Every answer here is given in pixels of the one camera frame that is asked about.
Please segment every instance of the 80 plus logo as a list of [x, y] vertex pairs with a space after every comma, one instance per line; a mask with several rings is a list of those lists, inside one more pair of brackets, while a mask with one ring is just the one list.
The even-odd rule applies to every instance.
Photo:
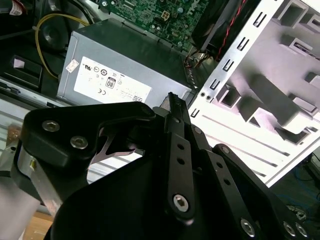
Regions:
[[113, 89], [116, 85], [116, 80], [113, 79], [112, 77], [108, 77], [106, 84], [105, 84], [108, 88]]

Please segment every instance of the screw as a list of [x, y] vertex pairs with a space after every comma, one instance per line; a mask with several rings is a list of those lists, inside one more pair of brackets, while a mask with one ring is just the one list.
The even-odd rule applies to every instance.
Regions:
[[189, 203], [187, 199], [185, 199], [185, 197], [180, 194], [174, 195], [173, 203], [180, 212], [185, 213], [189, 209]]
[[60, 129], [59, 123], [53, 120], [47, 120], [42, 123], [42, 128], [48, 132], [57, 132]]
[[283, 222], [283, 226], [284, 226], [284, 229], [292, 236], [292, 237], [295, 237], [296, 236], [296, 233], [295, 233], [295, 230], [287, 223], [287, 222]]
[[75, 149], [85, 149], [88, 146], [88, 141], [83, 136], [73, 136], [70, 143]]
[[253, 238], [255, 234], [255, 229], [252, 227], [250, 222], [244, 218], [240, 221], [242, 229], [245, 231], [246, 234], [248, 234], [249, 237]]
[[226, 154], [230, 153], [229, 149], [225, 146], [222, 147], [222, 151], [224, 151]]
[[200, 130], [200, 128], [195, 127], [194, 130], [197, 134], [202, 134], [202, 131]]
[[35, 159], [31, 160], [30, 168], [32, 169], [32, 171], [35, 171], [35, 169], [36, 169], [36, 160]]
[[304, 237], [308, 237], [306, 230], [299, 224], [299, 223], [295, 223], [296, 228], [298, 229], [299, 233], [301, 233], [302, 236]]

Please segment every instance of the white label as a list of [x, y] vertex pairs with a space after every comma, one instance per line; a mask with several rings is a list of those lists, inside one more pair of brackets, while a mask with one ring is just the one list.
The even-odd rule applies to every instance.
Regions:
[[68, 66], [66, 66], [66, 70], [69, 72], [69, 73], [72, 73], [77, 67], [78, 67], [79, 63], [73, 59], [69, 64]]
[[83, 57], [74, 91], [104, 104], [145, 102], [151, 87]]
[[22, 8], [17, 3], [15, 3], [14, 0], [12, 0], [12, 9], [9, 12], [9, 15], [20, 16], [21, 14], [22, 14]]
[[14, 59], [13, 68], [14, 69], [24, 69], [25, 68], [25, 62], [20, 60], [20, 59]]

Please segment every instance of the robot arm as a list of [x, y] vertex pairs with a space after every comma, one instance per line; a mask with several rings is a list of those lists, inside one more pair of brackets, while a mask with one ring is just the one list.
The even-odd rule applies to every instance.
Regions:
[[[47, 239], [312, 239], [228, 146], [210, 147], [183, 100], [169, 93], [155, 112], [126, 102], [25, 117], [11, 172], [54, 216]], [[90, 164], [136, 149], [88, 184]]]

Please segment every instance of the capacitor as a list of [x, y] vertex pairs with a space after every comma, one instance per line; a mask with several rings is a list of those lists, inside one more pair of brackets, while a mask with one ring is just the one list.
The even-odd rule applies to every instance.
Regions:
[[182, 7], [179, 7], [177, 10], [178, 14], [183, 14], [184, 13], [184, 9]]

